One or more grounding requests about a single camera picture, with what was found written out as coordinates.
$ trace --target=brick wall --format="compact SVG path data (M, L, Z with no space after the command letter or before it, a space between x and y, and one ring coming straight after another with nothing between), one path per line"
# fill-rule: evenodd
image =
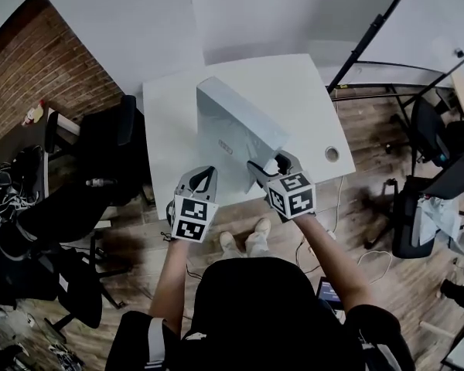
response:
M0 29L0 137L40 99L79 122L121 95L48 0L26 1Z

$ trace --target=wooden floor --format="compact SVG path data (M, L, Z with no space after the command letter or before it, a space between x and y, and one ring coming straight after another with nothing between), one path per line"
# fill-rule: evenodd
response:
M339 90L338 96L382 91L374 88ZM396 178L402 186L404 177L410 173L410 153L402 149L388 155L384 150L387 142L404 140L401 129L389 122L392 114L399 113L395 99L339 102L338 111L357 172L348 175L343 182L336 236L343 249L358 260L366 252L362 247L363 240L374 238L386 222L384 217L365 209L362 200L368 196L381 196L384 181L389 178ZM430 164L418 166L419 175L433 176L436 172ZM339 184L340 179L334 179L322 182L316 188L319 220L331 230L336 221ZM464 210L464 194L461 196L461 209ZM104 369L122 314L129 309L148 310L167 248L160 233L168 232L169 226L167 222L157 221L155 210L144 207L136 200L117 210L116 215L114 228L105 231L100 245L108 253L129 258L134 263L134 269L128 276L107 278L104 283L116 301L125 302L127 307L116 311L104 300L104 314L98 329L92 330L78 321L64 329L68 347L86 363L85 369L89 370ZM220 232L229 230L234 235L244 237L263 216L270 217L274 225L268 239L271 250L279 257L295 262L295 248L302 239L301 233L293 223L281 224L266 203L255 200L220 208L205 243L193 245L189 269L202 274L207 266L220 257ZM389 243L390 237L378 248L388 249ZM452 264L455 257L442 243L437 243L433 254L424 260L394 258L385 278L373 285L381 306L400 320L402 332L419 370L439 369L439 362L447 353L451 340L420 329L418 323L424 320L450 332L457 332L464 324L464 311L453 301L435 295L442 280L455 273ZM386 255L371 254L364 258L361 267L373 280L384 273L387 263ZM300 264L304 271L318 265L305 244L300 250ZM459 258L459 265L464 265L464 258ZM456 271L459 282L462 281L460 271ZM321 275L320 268L308 274L313 287L317 287ZM193 298L198 283L192 277L188 277L186 282L184 329L189 328L193 316ZM27 324L27 314L36 320L33 327ZM0 331L8 339L15 335L15 340L29 350L39 366L59 369L56 359L47 349L49 342L43 318L57 321L65 314L66 311L56 302L24 301L19 310L11 313L9 319L0 325Z

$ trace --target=black pants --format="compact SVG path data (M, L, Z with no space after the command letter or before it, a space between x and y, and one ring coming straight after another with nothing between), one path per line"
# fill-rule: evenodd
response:
M464 308L464 286L458 286L457 284L445 279L440 287L440 291L444 294L444 296L451 298L457 303L457 305Z

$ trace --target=black sleeve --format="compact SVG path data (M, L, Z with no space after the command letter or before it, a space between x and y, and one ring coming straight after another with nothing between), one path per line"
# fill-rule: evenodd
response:
M148 328L152 316L129 311L122 316L117 335L108 355L106 371L121 369L145 369L149 360ZM165 368L171 369L177 359L179 338L164 324Z
M344 327L352 336L363 342L386 345L394 355L402 371L415 371L415 364L401 334L401 324L395 316L373 305L359 305L352 308L346 317Z

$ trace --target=white marker cube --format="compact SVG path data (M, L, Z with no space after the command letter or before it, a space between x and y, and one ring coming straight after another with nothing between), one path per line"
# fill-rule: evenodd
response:
M217 210L216 203L175 195L172 238L203 242Z
M308 172L284 176L266 186L270 205L287 219L315 211L316 189Z

